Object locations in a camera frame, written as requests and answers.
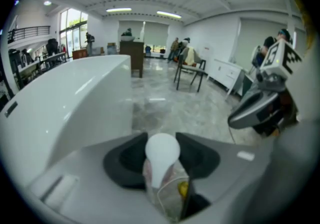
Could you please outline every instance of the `chair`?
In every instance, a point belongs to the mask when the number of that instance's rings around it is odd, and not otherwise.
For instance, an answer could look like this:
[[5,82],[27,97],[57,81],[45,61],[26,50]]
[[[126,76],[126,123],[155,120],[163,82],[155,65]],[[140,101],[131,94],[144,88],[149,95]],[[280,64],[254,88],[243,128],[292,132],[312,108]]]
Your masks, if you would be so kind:
[[197,75],[201,75],[200,77],[200,82],[199,82],[199,86],[198,86],[198,90],[197,92],[199,92],[200,90],[200,86],[201,86],[201,82],[202,82],[202,78],[204,76],[204,73],[205,73],[205,68],[206,68],[206,61],[199,58],[196,54],[196,52],[194,52],[194,59],[195,59],[195,63],[197,64],[200,64],[199,68],[198,67],[193,67],[193,66],[187,66],[187,65],[184,65],[183,62],[185,61],[186,57],[188,56],[188,47],[185,48],[183,50],[183,52],[179,55],[179,58],[178,58],[178,67],[177,67],[177,71],[175,73],[175,77],[174,77],[174,83],[176,82],[176,79],[177,79],[177,75],[178,75],[178,72],[179,72],[179,76],[178,76],[178,84],[176,86],[176,90],[178,90],[179,88],[179,82],[180,82],[180,75],[181,75],[181,70],[182,69],[185,69],[185,70],[189,70],[189,71],[194,71],[196,72],[195,75],[194,75],[194,78],[193,80],[191,81],[191,84],[190,86],[193,84],[193,82],[195,81],[195,78]]

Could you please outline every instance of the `black metal railing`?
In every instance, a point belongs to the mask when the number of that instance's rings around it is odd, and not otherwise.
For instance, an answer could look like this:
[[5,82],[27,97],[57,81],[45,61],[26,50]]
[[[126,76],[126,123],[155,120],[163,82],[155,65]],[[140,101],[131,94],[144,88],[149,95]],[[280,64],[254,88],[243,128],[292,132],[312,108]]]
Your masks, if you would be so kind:
[[47,34],[50,34],[50,26],[35,26],[12,30],[8,32],[8,43]]

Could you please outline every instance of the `glass door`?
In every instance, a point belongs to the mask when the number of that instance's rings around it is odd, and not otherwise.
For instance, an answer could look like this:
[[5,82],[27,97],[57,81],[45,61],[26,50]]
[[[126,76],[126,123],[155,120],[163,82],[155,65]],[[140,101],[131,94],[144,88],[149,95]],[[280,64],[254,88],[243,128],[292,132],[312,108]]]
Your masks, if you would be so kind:
[[67,43],[67,48],[68,48],[68,55],[71,58],[72,57],[72,51],[74,50],[73,48],[73,38],[72,38],[72,30],[67,31],[66,35],[66,43]]
[[75,28],[72,31],[73,33],[73,50],[79,50],[80,49],[80,35],[79,35],[79,28]]

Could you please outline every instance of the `white label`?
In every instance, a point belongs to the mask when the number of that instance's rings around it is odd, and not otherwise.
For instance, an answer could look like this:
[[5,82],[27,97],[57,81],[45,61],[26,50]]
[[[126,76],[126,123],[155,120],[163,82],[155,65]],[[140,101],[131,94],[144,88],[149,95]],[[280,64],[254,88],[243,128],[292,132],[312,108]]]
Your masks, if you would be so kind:
[[238,152],[237,157],[242,158],[247,161],[252,161],[255,157],[255,154],[245,152],[245,151],[240,151],[240,152]]

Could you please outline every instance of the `chair seat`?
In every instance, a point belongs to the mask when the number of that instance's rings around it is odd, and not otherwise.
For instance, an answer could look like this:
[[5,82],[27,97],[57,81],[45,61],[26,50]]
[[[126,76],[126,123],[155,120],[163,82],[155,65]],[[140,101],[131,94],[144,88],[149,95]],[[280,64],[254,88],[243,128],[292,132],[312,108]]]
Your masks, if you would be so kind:
[[182,65],[182,69],[186,69],[186,70],[190,70],[190,71],[195,71],[195,72],[199,72],[199,73],[205,73],[205,71],[201,68],[198,67],[193,67],[193,66],[186,66],[186,65]]

